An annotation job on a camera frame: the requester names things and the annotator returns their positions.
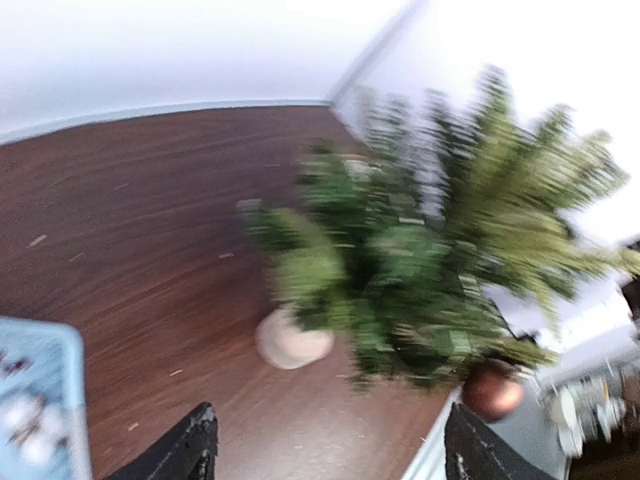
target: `dark brown laminate floor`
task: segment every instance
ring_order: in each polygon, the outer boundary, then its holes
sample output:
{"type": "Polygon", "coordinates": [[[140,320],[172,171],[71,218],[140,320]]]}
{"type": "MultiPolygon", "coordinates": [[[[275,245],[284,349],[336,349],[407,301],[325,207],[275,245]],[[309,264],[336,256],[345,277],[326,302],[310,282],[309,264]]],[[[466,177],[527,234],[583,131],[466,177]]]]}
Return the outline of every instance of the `dark brown laminate floor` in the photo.
{"type": "Polygon", "coordinates": [[[290,204],[292,160],[317,136],[354,148],[320,107],[163,115],[0,147],[0,313],[80,329],[96,478],[205,400],[220,480],[395,479],[408,465],[444,395],[357,395],[340,347],[293,372],[253,347],[270,304],[234,206],[290,204]]]}

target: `dark object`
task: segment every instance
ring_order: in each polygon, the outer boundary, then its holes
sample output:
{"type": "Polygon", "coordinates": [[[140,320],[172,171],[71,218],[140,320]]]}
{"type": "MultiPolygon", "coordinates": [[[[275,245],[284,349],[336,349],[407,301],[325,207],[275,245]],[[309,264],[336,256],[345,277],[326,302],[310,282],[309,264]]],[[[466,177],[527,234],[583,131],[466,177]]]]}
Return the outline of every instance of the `dark object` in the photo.
{"type": "Polygon", "coordinates": [[[553,480],[463,405],[451,407],[444,443],[447,480],[553,480]]]}
{"type": "Polygon", "coordinates": [[[201,403],[133,462],[106,480],[213,480],[218,421],[201,403]]]}
{"type": "Polygon", "coordinates": [[[524,399],[517,369],[500,360],[488,359],[471,370],[462,387],[462,403],[487,423],[513,413],[524,399]]]}
{"type": "Polygon", "coordinates": [[[637,374],[624,376],[622,397],[627,402],[627,413],[622,421],[622,430],[629,436],[638,436],[640,435],[640,380],[637,374]]]}
{"type": "Polygon", "coordinates": [[[11,375],[15,375],[16,373],[27,370],[32,365],[31,360],[27,358],[21,358],[15,363],[5,363],[2,366],[2,370],[4,372],[5,377],[9,377],[11,375]]]}

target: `cotton ball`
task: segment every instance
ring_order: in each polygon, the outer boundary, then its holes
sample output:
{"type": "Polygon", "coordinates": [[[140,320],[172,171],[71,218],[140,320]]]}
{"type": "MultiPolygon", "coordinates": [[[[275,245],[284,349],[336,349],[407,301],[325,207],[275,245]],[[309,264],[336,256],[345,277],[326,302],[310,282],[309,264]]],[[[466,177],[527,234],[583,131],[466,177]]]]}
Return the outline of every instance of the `cotton ball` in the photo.
{"type": "Polygon", "coordinates": [[[38,415],[39,409],[40,405],[35,398],[27,396],[16,398],[4,410],[2,423],[5,428],[12,431],[26,428],[38,415]]]}
{"type": "Polygon", "coordinates": [[[30,465],[46,467],[53,456],[55,448],[54,442],[46,434],[36,432],[29,435],[22,444],[22,459],[30,465]]]}
{"type": "Polygon", "coordinates": [[[62,409],[55,405],[47,405],[40,417],[40,429],[53,443],[58,443],[67,436],[67,426],[62,409]]]}

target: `copper ornament ball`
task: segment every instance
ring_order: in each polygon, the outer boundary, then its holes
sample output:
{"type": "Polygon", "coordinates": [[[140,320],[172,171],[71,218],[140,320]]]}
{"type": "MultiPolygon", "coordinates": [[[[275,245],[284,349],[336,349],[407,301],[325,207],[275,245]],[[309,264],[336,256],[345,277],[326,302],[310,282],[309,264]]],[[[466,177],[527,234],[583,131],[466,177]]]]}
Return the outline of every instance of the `copper ornament ball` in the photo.
{"type": "Polygon", "coordinates": [[[473,368],[462,387],[462,403],[486,423],[511,415],[524,399],[517,370],[506,362],[488,359],[473,368]]]}

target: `floor trim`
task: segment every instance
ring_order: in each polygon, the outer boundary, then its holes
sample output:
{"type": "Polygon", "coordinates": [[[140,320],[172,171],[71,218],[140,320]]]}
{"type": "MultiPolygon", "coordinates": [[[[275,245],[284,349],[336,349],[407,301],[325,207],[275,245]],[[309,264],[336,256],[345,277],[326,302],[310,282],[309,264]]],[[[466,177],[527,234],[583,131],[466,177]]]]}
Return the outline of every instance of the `floor trim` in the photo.
{"type": "Polygon", "coordinates": [[[47,133],[66,130],[91,123],[113,122],[129,118],[164,115],[167,113],[193,112],[198,110],[212,110],[221,108],[251,108],[251,107],[328,107],[329,102],[316,99],[288,99],[288,100],[233,100],[219,102],[181,103],[173,105],[158,105],[152,107],[130,108],[90,115],[69,117],[52,122],[45,122],[25,128],[0,133],[0,145],[19,142],[27,138],[38,137],[47,133]]]}
{"type": "Polygon", "coordinates": [[[460,396],[455,390],[449,395],[429,435],[418,450],[401,480],[445,480],[444,427],[449,418],[451,405],[460,396]]]}

